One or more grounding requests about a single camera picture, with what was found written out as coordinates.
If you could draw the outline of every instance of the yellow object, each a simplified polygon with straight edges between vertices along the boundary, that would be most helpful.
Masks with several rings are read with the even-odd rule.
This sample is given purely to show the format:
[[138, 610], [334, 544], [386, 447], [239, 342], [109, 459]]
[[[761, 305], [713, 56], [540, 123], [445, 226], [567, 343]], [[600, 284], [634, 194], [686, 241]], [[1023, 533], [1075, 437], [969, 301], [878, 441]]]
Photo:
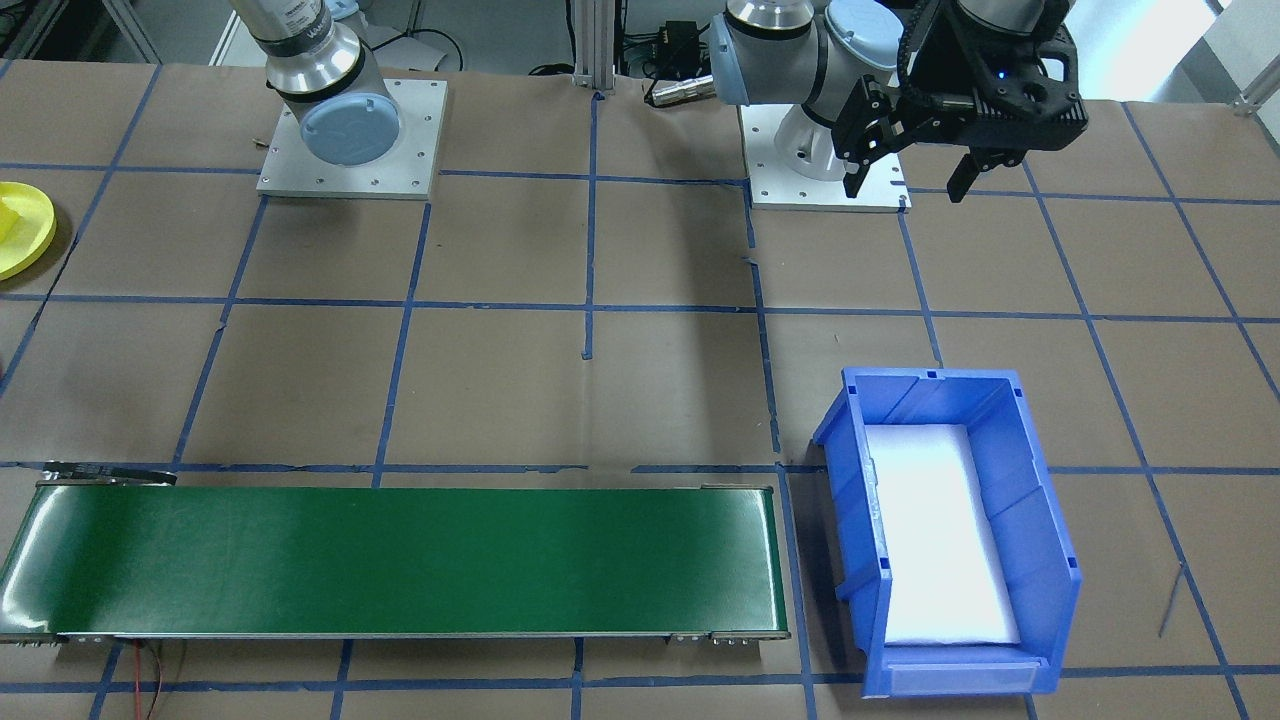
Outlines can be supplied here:
[[0, 182], [0, 281], [35, 263], [55, 229], [58, 220], [47, 195], [20, 182]]

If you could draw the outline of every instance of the blue plastic bin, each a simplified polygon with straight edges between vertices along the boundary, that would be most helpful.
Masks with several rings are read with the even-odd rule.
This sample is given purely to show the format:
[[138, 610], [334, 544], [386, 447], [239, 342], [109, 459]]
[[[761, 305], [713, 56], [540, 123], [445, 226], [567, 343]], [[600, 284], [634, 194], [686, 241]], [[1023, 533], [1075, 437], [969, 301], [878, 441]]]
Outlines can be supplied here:
[[[863, 697], [1048, 693], [1057, 689], [1082, 575], [1018, 374], [846, 368], [814, 433], [826, 446]], [[867, 425], [965, 425], [983, 510], [1018, 624], [1018, 644], [886, 644], [893, 592]]]

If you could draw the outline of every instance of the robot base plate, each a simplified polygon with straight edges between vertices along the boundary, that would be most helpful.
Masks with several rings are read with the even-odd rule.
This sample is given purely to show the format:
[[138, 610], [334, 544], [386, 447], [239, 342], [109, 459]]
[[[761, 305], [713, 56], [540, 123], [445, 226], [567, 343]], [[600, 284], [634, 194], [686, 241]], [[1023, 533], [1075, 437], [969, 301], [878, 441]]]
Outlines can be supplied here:
[[387, 90], [401, 113], [401, 136], [387, 154], [364, 165], [330, 165], [307, 150], [297, 119], [285, 108], [275, 124], [257, 191], [279, 197], [430, 200], [448, 83], [389, 79]]
[[751, 177], [751, 204], [764, 210], [838, 210], [845, 213], [897, 213], [911, 208], [906, 178], [897, 155], [887, 155], [868, 170], [858, 197], [845, 197], [838, 181], [815, 181], [782, 161], [773, 136], [790, 105], [744, 105], [742, 150]]

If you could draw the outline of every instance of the robotic arm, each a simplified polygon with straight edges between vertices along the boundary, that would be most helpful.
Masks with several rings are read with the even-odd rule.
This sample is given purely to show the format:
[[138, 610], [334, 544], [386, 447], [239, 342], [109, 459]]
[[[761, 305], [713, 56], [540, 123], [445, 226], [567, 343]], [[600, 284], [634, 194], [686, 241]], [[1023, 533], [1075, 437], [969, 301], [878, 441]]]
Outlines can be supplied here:
[[266, 53], [268, 85], [316, 158], [360, 165], [396, 145], [399, 109], [378, 61], [352, 28], [333, 20], [325, 0], [229, 1]]
[[959, 202], [983, 172], [1061, 150], [1088, 126], [1070, 5], [920, 0], [904, 28], [873, 0], [832, 0], [822, 14], [809, 0], [728, 0], [710, 26], [714, 90], [731, 105], [796, 104], [776, 142], [795, 145], [792, 169], [842, 176], [849, 197], [872, 163], [914, 142], [968, 146], [947, 182]]

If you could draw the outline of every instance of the green conveyor belt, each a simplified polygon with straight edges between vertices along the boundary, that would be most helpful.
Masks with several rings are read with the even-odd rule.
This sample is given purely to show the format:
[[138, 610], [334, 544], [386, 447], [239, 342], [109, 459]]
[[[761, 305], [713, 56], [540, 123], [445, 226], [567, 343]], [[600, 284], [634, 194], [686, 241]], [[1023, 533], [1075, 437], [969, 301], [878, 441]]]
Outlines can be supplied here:
[[769, 489], [40, 487], [0, 639], [786, 637]]

